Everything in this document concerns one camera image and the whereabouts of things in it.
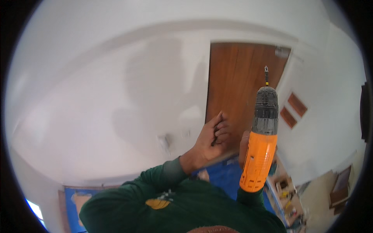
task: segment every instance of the hand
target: hand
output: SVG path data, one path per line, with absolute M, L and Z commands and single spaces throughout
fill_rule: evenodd
M 246 154 L 247 154 L 248 144 L 249 144 L 249 138 L 250 138 L 250 131 L 245 131 L 242 134 L 242 139 L 241 139 L 241 142 L 239 143 L 238 163 L 241 169 L 244 169 Z
M 222 155 L 227 148 L 230 135 L 227 116 L 221 111 L 203 126 L 192 149 L 180 157 L 184 172 L 190 174 Z

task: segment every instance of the window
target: window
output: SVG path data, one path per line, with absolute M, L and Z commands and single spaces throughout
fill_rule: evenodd
M 32 209 L 32 211 L 34 212 L 34 214 L 38 217 L 38 219 L 42 223 L 42 225 L 44 227 L 46 227 L 45 224 L 44 224 L 43 215 L 41 214 L 40 207 L 37 204 L 34 204 L 27 199 L 26 199 L 26 201 L 27 201 L 28 205 L 30 206 L 30 208 Z

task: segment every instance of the cordless drill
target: cordless drill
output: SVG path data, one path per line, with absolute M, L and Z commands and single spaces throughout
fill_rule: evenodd
M 264 76 L 266 86 L 257 92 L 244 170 L 239 181 L 246 192 L 263 188 L 276 150 L 279 107 L 275 89 L 268 86 L 267 66 Z

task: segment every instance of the wooden door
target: wooden door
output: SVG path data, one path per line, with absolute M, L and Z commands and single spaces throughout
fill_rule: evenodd
M 277 87 L 288 58 L 277 57 L 275 50 L 273 45 L 211 44 L 206 122 L 220 110 L 228 115 L 232 125 L 231 150 L 238 151 L 243 132 L 251 129 L 256 92 L 265 86 L 266 65 L 269 86 Z

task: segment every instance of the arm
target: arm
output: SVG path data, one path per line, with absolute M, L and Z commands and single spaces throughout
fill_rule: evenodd
M 242 135 L 242 139 L 239 144 L 238 162 L 239 162 L 239 166 L 241 167 L 241 169 L 243 169 L 245 165 L 249 137 L 250 137 L 250 131 L 245 131 Z M 243 205 L 246 205 L 247 207 L 250 207 L 250 208 L 265 209 L 264 200 L 263 200 L 263 188 L 254 193 L 245 192 L 244 190 L 239 188 L 237 191 L 237 202 Z
M 175 187 L 193 171 L 221 155 L 229 138 L 223 113 L 206 123 L 188 152 L 163 165 L 143 171 L 138 178 L 116 189 L 94 195 L 81 209 L 79 217 L 89 233 L 141 231 L 144 214 L 151 207 L 146 200 Z

